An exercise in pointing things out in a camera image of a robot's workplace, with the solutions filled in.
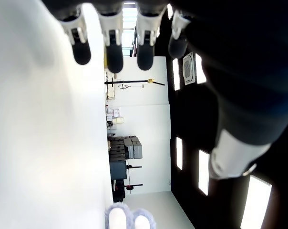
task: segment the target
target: ceiling light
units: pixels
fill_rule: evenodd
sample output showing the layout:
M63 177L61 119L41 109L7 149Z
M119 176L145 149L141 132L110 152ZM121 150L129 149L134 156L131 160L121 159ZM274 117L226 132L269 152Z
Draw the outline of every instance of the ceiling light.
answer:
M241 229L260 229L263 224L271 184L251 175Z
M209 158L209 154L202 150L199 151L198 187L206 195L208 194L209 190Z
M182 170L182 139L176 138L177 167Z
M197 53L195 55L195 61L196 61L197 84L205 83L206 76L202 70L201 57Z
M171 4L167 5L167 14L168 14L168 19L170 20L173 15L173 7L171 6Z
M179 76L178 59L173 60L173 72L174 72L174 88L175 88L175 91L177 91L177 90L180 90L180 76Z
M158 36L160 36L160 27L157 30L157 38L158 38Z

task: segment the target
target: black ceiling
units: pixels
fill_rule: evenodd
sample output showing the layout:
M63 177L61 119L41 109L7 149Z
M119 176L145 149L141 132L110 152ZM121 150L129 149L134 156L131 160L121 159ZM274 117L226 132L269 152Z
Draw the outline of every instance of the black ceiling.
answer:
M239 229L244 213L249 176L209 182L209 196L197 186L199 149L211 153L215 144L218 107L205 84L184 86L182 60L181 89L174 91L172 59L167 46L171 21L165 13L156 56L166 56L169 103L171 108L171 190L196 229ZM175 139L183 139L183 170L176 166ZM253 173L272 184L262 228L288 228L288 127L269 151L258 160Z

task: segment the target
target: white floor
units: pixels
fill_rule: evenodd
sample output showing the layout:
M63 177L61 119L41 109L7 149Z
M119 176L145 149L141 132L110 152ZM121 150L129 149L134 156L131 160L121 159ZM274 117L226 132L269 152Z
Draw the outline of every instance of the white floor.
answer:
M39 0L0 1L0 229L104 228L103 37L85 14L93 54L79 66Z

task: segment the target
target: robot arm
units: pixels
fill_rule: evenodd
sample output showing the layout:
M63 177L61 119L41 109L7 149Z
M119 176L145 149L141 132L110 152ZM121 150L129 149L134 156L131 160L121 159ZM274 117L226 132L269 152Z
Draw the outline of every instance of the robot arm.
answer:
M69 36L76 62L89 62L83 0L42 1ZM118 73L123 68L123 2L88 2L99 15L109 70ZM137 57L142 70L153 64L156 33L167 3L137 1ZM281 30L269 27L286 25L288 3L281 3L286 9L282 19L275 18L276 9L266 5L257 9L257 5L234 0L216 6L213 1L197 1L191 8L189 1L175 0L171 4L178 10L174 13L169 53L181 58L189 44L202 57L208 86L218 98L218 133L210 157L210 177L246 175L288 125L288 26ZM253 8L259 13L248 18Z

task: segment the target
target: ceiling air conditioner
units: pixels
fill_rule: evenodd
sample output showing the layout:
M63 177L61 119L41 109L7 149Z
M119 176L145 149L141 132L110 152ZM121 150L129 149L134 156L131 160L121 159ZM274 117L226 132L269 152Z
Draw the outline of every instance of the ceiling air conditioner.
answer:
M182 70L185 85L196 82L196 62L193 56L193 52L189 53L183 58Z

